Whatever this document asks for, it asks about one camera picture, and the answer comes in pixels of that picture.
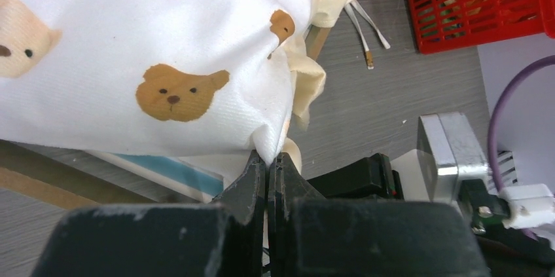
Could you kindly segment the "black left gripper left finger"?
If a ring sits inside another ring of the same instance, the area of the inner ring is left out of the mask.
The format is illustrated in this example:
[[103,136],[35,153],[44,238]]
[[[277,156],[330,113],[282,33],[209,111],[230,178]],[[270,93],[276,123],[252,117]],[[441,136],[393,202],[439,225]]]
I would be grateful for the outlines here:
[[210,276],[260,276],[266,207],[266,165],[252,151],[242,174],[212,203],[218,207],[217,246]]

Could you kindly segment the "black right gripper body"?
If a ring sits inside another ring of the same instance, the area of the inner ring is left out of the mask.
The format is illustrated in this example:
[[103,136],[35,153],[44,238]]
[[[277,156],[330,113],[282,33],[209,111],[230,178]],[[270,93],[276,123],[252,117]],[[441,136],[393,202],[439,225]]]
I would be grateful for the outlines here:
[[383,153],[311,178],[308,183],[326,198],[404,199],[400,175]]

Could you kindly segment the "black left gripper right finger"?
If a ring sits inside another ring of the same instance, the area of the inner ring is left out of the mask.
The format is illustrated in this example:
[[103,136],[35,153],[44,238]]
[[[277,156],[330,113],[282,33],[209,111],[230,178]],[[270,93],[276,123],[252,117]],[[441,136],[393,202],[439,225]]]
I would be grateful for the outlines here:
[[280,153],[268,171],[268,242],[272,276],[285,276],[295,265],[296,237],[291,215],[296,199],[324,199],[298,172],[291,156]]

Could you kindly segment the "large bear print cushion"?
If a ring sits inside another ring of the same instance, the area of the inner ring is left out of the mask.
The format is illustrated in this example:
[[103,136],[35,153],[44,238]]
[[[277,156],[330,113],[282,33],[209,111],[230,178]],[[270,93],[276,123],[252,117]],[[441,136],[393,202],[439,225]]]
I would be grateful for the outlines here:
[[305,31],[352,1],[1,0],[1,138],[270,162],[325,84]]

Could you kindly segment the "blue white striped mattress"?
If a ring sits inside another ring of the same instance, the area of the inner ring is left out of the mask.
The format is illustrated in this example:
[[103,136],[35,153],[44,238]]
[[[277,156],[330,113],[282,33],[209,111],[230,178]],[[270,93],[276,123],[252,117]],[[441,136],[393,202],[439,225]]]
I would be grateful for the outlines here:
[[222,177],[198,171],[177,158],[88,153],[199,202],[211,202],[224,190]]

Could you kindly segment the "red plastic basket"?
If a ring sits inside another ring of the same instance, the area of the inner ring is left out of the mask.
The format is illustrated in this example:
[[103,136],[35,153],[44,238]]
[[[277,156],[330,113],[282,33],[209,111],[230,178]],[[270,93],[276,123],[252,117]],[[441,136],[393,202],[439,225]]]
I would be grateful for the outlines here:
[[544,33],[554,37],[554,0],[407,0],[422,54]]

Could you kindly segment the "wooden pet bed frame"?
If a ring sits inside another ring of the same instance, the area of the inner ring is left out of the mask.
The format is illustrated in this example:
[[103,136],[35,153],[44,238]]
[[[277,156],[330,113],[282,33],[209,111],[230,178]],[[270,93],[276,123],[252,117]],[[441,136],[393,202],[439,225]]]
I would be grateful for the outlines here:
[[208,143],[196,124],[160,122],[135,102],[135,88],[149,64],[179,64],[189,69],[186,45],[200,69],[213,72],[230,60],[260,58],[274,38],[260,24],[235,27],[185,20],[85,21],[68,26],[65,38],[38,70],[1,79],[1,184],[63,208],[103,202],[141,202],[142,196],[41,156],[20,143],[119,155],[177,158],[204,173],[222,177],[224,188],[238,177],[248,152],[236,145]]

